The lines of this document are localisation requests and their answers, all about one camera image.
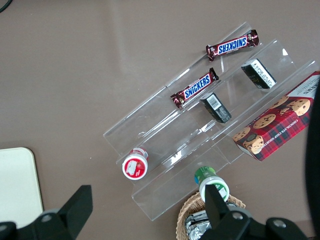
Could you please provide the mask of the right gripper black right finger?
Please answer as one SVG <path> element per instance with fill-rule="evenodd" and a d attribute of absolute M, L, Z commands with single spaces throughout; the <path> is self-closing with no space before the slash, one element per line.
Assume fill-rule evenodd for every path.
<path fill-rule="evenodd" d="M 265 224 L 239 210 L 230 210 L 214 185 L 205 186 L 205 211 L 211 229 L 202 240 L 307 240 L 308 237 L 292 221 L 268 218 Z"/>

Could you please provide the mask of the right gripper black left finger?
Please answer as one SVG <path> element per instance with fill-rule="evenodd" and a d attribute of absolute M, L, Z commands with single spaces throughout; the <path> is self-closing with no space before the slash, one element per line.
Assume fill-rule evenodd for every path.
<path fill-rule="evenodd" d="M 42 213 L 32 223 L 17 228 L 0 223 L 2 240 L 75 240 L 93 212 L 92 186 L 82 185 L 59 209 Z"/>

